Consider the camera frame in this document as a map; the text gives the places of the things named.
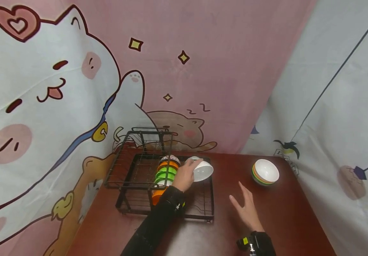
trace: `wooden table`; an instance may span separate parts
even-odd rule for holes
[[[247,235],[248,230],[228,198],[232,194],[243,204],[238,181],[253,193],[260,220],[278,256],[335,255],[291,168],[282,158],[197,155],[209,157],[214,167],[214,221],[178,219],[164,236],[156,255],[248,255],[236,246],[236,240]],[[252,179],[251,167],[260,158],[272,161],[279,169],[280,179],[270,187],[260,186]],[[118,190],[100,188],[67,256],[120,255],[144,216],[120,214],[114,206],[118,195]]]

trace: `stack of bowls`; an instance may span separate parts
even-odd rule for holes
[[[156,183],[157,185],[161,185],[161,186],[164,186],[165,184],[167,187],[171,186],[171,184],[173,184],[173,180],[174,180],[175,175],[177,174],[179,166],[180,166],[180,161],[176,156],[173,156],[173,155],[164,156],[160,160],[159,166],[157,167],[157,173],[154,179],[154,183]],[[163,190],[153,191],[153,195],[151,197],[153,205],[156,205],[159,202],[161,195],[164,193],[166,189],[167,188]]]
[[[271,161],[259,159],[252,166],[252,177],[258,184],[269,186],[279,179],[279,171]]]

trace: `green bowl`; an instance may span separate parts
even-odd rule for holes
[[[175,175],[174,175],[174,174],[169,173],[169,174],[168,174],[168,176],[167,176],[167,180],[169,180],[169,181],[173,181],[173,180],[174,180],[174,177],[175,177]],[[166,173],[165,173],[165,172],[163,172],[163,173],[161,173],[158,177],[156,177],[156,179],[155,179],[154,183],[159,183],[160,181],[163,181],[163,180],[165,180],[165,179],[166,179]]]
[[[157,173],[156,173],[156,178],[158,178],[162,173],[167,173],[167,167],[163,167],[161,168]],[[173,168],[170,167],[168,168],[168,173],[169,174],[174,174],[174,176],[177,174],[177,171]]]

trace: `fabric wall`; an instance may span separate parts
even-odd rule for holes
[[[368,255],[367,32],[368,1],[319,0],[242,150],[291,164],[342,256]]]
[[[132,127],[240,151],[314,3],[0,0],[0,256],[65,255]]]

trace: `curtain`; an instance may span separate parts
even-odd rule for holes
[[[368,255],[368,1],[318,1],[242,153],[288,161],[337,255]]]

